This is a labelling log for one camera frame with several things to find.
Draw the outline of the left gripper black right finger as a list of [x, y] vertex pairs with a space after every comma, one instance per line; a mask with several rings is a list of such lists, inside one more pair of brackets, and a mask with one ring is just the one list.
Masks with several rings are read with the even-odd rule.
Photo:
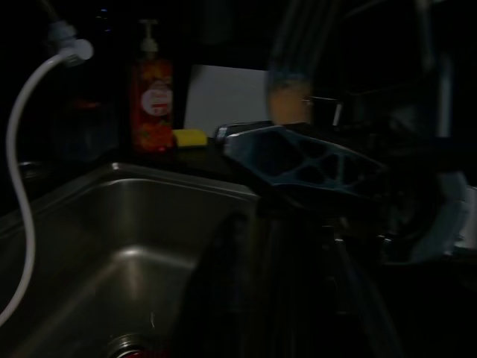
[[345, 241], [334, 234], [332, 266], [338, 286], [363, 328], [375, 357], [404, 357], [399, 337], [376, 284], [347, 253]]

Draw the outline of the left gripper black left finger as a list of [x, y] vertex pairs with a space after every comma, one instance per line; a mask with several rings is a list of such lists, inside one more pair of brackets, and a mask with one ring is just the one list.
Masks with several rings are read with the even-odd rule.
[[231, 213], [216, 227], [186, 288], [183, 357], [266, 357], [259, 279], [264, 222]]

